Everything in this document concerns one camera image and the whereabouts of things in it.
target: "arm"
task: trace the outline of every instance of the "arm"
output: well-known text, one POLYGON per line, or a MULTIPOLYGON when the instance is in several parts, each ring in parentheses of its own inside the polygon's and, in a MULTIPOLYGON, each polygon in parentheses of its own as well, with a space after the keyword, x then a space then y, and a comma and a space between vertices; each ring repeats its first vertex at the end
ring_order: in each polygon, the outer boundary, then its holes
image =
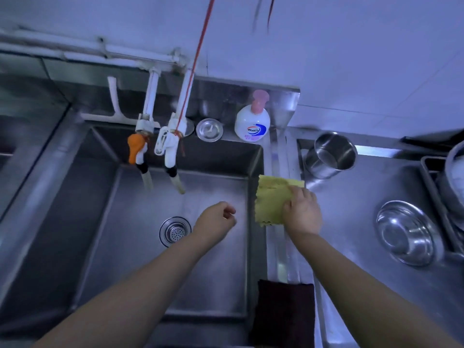
POLYGON ((40 339, 40 347, 142 347, 190 270, 235 226, 224 201, 207 208, 191 234, 79 308, 40 339))
POLYGON ((321 238, 322 216, 315 194, 297 187, 292 192, 293 200, 283 207, 285 229, 360 347, 462 347, 421 309, 321 238))

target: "metal backsplash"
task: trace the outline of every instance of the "metal backsplash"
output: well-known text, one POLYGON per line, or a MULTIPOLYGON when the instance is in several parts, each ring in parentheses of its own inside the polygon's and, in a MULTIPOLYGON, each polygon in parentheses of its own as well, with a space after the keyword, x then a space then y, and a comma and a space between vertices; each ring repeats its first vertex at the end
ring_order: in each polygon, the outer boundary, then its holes
MULTIPOLYGON (((122 112, 128 118, 137 118, 143 109, 148 84, 148 72, 140 69, 0 54, 0 100, 63 102, 64 94, 82 113, 110 116, 114 112, 107 82, 110 75, 118 80, 122 112)), ((182 79, 183 75, 176 71, 163 72, 159 78, 154 116, 161 125, 175 109, 182 79)), ((270 114, 271 126, 287 127, 300 97, 298 89, 206 77, 194 79, 187 117, 194 121, 213 117, 225 125, 233 125, 236 113, 252 102, 256 89, 269 92, 270 100, 265 108, 270 114)))

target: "black cloth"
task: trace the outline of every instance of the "black cloth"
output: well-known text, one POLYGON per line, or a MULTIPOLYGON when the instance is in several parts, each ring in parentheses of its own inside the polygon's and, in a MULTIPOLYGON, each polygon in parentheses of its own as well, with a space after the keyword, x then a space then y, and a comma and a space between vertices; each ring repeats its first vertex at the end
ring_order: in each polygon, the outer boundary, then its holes
POLYGON ((314 285, 260 280, 250 343, 254 346, 314 348, 314 285))

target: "yellow cloth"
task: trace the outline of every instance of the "yellow cloth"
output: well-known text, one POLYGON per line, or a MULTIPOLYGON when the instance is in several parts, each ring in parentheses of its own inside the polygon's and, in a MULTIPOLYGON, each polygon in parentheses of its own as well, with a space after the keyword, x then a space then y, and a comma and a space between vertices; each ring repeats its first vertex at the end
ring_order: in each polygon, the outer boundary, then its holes
POLYGON ((255 201, 255 221, 261 226, 281 225, 284 202, 292 198, 288 186, 304 187, 304 181, 259 175, 255 201))

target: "sink drain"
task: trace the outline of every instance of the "sink drain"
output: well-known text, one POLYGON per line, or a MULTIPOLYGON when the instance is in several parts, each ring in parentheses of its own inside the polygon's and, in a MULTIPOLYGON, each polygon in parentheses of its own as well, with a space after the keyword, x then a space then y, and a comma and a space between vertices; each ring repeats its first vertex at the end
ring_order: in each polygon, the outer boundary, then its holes
POLYGON ((174 244, 192 231, 189 222, 183 217, 168 218, 159 229, 159 239, 164 246, 174 244))

